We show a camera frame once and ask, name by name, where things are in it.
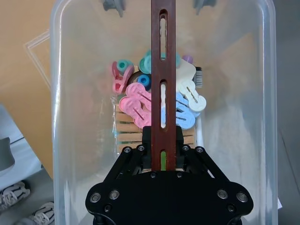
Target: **screw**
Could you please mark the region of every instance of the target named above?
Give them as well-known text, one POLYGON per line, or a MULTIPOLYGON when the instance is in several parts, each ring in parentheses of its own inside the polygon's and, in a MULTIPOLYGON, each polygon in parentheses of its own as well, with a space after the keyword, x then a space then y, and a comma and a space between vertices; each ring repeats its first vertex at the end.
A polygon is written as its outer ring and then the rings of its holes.
POLYGON ((201 153, 201 152, 203 152, 203 148, 197 148, 196 151, 201 153))
POLYGON ((227 209, 228 209, 229 212, 235 212, 235 206, 232 205, 232 204, 229 204, 229 205, 227 206, 227 209))
POLYGON ((144 151, 145 148, 144 148, 144 146, 140 146, 140 147, 138 147, 138 150, 139 150, 139 151, 144 151))
POLYGON ((104 212, 110 212, 110 210, 112 210, 112 206, 111 205, 106 205, 104 207, 104 212))
POLYGON ((239 192, 236 197, 242 203, 248 202, 248 197, 244 193, 239 192))
POLYGON ((151 177, 151 178, 156 178, 156 173, 152 172, 152 173, 150 174, 150 177, 151 177))
POLYGON ((131 151, 131 149, 129 147, 124 149, 124 152, 129 153, 131 151))
POLYGON ((109 198, 112 200, 117 199, 120 196, 120 193, 117 190, 114 190, 109 193, 109 198))
POLYGON ((188 146, 183 146, 182 149, 183 149, 184 151, 187 151, 187 150, 188 150, 188 146))
POLYGON ((217 195, 218 195, 219 198, 222 198, 222 199, 228 198, 228 194, 224 190, 218 190, 217 191, 217 195))
POLYGON ((99 202, 100 198, 101 198, 101 195, 99 193, 94 193, 90 197, 90 202, 91 203, 99 202))

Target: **shoelace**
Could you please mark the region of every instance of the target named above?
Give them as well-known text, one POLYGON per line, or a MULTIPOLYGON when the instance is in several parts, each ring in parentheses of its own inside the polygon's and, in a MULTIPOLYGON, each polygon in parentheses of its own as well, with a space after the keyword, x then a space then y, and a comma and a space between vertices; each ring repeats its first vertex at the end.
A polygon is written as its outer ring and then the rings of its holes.
POLYGON ((8 192, 0 198, 0 210, 6 210, 18 201, 13 192, 8 192))
POLYGON ((44 213, 39 213, 33 216, 33 221, 38 225, 44 225, 49 222, 49 218, 44 213))

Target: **shoe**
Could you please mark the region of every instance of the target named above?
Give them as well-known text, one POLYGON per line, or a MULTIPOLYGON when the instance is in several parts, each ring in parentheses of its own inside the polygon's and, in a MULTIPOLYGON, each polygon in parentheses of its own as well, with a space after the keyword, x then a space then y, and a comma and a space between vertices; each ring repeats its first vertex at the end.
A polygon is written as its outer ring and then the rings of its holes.
POLYGON ((24 181, 20 181, 0 191, 0 212, 15 205, 30 195, 30 189, 24 181))
POLYGON ((37 225, 49 225, 54 221, 54 203, 48 202, 35 211, 29 219, 37 225))

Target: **plastic container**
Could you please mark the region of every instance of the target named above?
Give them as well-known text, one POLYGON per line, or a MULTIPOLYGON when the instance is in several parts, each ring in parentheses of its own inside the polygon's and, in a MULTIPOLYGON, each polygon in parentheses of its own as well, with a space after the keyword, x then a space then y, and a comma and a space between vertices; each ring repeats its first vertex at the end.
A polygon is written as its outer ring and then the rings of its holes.
MULTIPOLYGON (((251 193, 254 209, 243 224, 277 225, 274 5, 219 0, 197 15, 192 1, 176 4, 176 51, 203 69, 198 141, 203 133, 212 159, 251 193)), ((87 192, 118 156, 107 67, 119 59, 137 65, 150 49, 150 0, 128 0, 122 13, 99 0, 59 0, 52 12, 56 225, 92 224, 87 192)))

